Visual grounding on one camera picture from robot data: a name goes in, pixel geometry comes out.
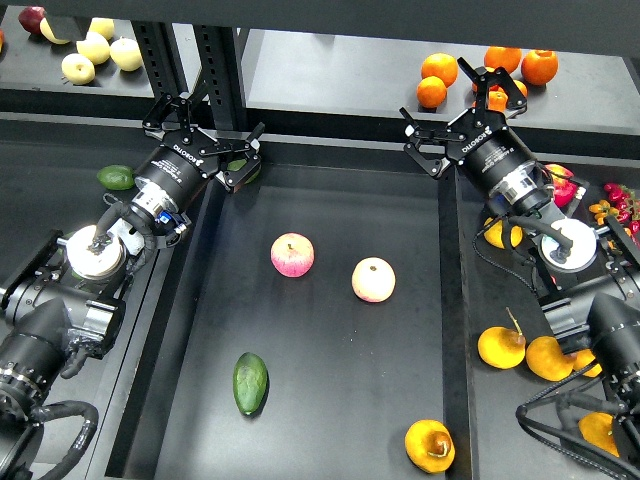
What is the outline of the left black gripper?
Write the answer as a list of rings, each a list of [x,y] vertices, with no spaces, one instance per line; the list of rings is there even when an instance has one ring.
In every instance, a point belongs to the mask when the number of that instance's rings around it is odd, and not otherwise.
[[[186,97],[162,94],[142,120],[145,134],[163,139],[135,173],[139,194],[134,202],[150,215],[185,211],[210,179],[235,193],[246,183],[230,187],[225,180],[226,165],[250,158],[262,162],[259,153],[259,138],[265,131],[262,122],[244,140],[219,141],[195,129],[193,113],[207,95],[204,80],[198,81]],[[172,116],[177,126],[166,127],[165,121]]]

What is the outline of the small yellow pear behind arm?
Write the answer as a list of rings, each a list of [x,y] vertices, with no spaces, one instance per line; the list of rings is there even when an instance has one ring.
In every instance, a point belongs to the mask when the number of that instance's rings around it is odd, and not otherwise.
[[[602,367],[590,349],[583,349],[575,354],[573,370],[581,371],[582,375],[588,378],[595,378],[602,373]]]

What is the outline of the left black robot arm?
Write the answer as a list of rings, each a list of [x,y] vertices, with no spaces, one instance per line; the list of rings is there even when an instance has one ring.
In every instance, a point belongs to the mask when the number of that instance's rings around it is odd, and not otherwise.
[[[206,95],[162,95],[143,119],[158,147],[134,172],[136,194],[111,203],[100,219],[70,236],[52,231],[1,290],[9,333],[1,344],[1,475],[29,479],[47,422],[77,417],[80,430],[49,471],[65,477],[82,459],[99,422],[92,404],[49,403],[58,378],[79,373],[113,347],[136,273],[187,234],[187,208],[211,181],[234,192],[261,167],[256,126],[240,140],[221,140],[192,121]]]

